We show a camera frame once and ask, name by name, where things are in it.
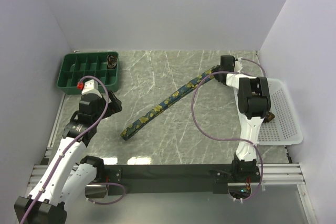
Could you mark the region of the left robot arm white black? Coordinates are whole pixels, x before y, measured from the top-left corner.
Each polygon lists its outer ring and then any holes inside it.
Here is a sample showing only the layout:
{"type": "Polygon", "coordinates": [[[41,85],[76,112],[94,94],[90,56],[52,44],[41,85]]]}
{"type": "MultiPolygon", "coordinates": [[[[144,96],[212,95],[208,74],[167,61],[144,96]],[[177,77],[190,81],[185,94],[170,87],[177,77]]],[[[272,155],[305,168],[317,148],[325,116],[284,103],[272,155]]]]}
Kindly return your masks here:
{"type": "Polygon", "coordinates": [[[74,168],[99,122],[122,110],[113,92],[106,94],[104,98],[96,88],[83,89],[79,109],[65,126],[54,158],[28,196],[18,197],[14,204],[20,223],[65,223],[69,206],[87,185],[108,184],[101,158],[85,156],[74,168]]]}

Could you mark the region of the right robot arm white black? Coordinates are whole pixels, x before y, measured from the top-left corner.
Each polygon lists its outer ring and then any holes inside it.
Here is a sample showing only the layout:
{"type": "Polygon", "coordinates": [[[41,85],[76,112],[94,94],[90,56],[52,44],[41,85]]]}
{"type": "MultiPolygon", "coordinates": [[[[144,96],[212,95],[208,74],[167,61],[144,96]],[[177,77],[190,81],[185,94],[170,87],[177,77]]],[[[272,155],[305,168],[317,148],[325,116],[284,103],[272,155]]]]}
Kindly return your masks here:
{"type": "Polygon", "coordinates": [[[259,131],[271,108],[268,80],[266,77],[252,77],[238,72],[238,60],[231,55],[220,57],[215,68],[215,79],[234,89],[238,115],[240,118],[240,141],[232,161],[231,176],[242,182],[256,168],[259,131]]]}

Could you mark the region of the blue floral yellow tie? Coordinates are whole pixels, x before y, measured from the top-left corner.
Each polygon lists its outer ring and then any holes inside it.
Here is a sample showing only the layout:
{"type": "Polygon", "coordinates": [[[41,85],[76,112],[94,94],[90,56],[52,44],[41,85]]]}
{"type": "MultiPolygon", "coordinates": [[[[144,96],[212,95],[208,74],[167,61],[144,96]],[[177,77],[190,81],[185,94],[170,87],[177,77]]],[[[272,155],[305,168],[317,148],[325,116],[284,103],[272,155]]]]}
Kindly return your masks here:
{"type": "Polygon", "coordinates": [[[219,70],[219,65],[214,66],[207,71],[203,72],[201,75],[197,76],[196,78],[192,79],[182,87],[180,87],[178,90],[176,90],[173,94],[171,94],[169,97],[164,99],[161,103],[156,105],[153,109],[151,109],[149,112],[147,112],[142,117],[138,118],[136,121],[134,121],[132,124],[130,124],[128,127],[126,127],[120,134],[120,136],[125,140],[129,140],[132,136],[134,136],[140,129],[145,127],[149,122],[151,122],[154,118],[159,116],[161,113],[163,113],[165,110],[167,110],[169,107],[171,107],[173,104],[175,104],[177,101],[179,101],[181,98],[185,97],[189,93],[191,93],[193,90],[195,90],[198,86],[198,84],[201,82],[202,79],[207,77],[209,74],[215,72],[216,70],[219,70]]]}

